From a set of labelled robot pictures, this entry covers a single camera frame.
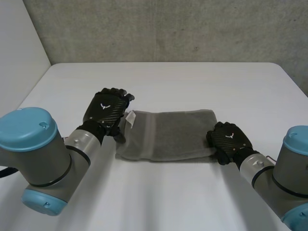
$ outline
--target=robotic hand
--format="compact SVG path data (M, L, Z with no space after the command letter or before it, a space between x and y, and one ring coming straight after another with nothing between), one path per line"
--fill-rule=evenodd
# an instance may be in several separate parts
M290 128L276 165L253 150L235 124L218 122L206 135L219 164L235 162L241 175L292 231L308 231L308 126Z
M206 139L210 146L216 148L216 158L221 165L235 162L240 168L242 161L254 151L246 135L235 124L218 122L213 131L209 131Z
M125 142L118 124L132 100L123 89L104 88L92 99L83 124L64 142L42 108L22 108L0 118L0 166L10 167L3 175L16 168L29 182L23 203L43 214L60 214L94 156L103 152L104 136Z

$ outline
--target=white tag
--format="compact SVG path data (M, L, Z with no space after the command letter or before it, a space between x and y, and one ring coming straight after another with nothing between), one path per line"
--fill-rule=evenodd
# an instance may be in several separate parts
M133 111L130 111L130 113L127 115L127 117L125 119L127 120L127 122L130 123L130 125L131 125L130 128L133 128L134 122L135 122L135 119L136 119L136 114Z

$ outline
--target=concrete wall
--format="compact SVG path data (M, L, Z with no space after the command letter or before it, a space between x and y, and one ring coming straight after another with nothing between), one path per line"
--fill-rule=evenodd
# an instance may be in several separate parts
M16 109L50 67L22 0L0 0L0 117Z
M24 3L52 64L273 62L308 94L308 0Z

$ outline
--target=robot finger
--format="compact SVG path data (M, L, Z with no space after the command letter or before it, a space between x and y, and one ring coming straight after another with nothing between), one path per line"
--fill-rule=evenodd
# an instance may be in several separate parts
M127 94L127 91L124 90L124 89L120 89L119 90L119 94L120 94L121 97L123 97L123 96L125 96Z
M135 96L133 96L132 94L127 94L124 97L127 98L129 102L135 99Z
M223 123L218 122L218 123L216 123L216 124L215 124L215 126L214 126L214 130L215 130L215 129L217 129L217 128L222 128L223 126L224 126L224 124L223 124Z

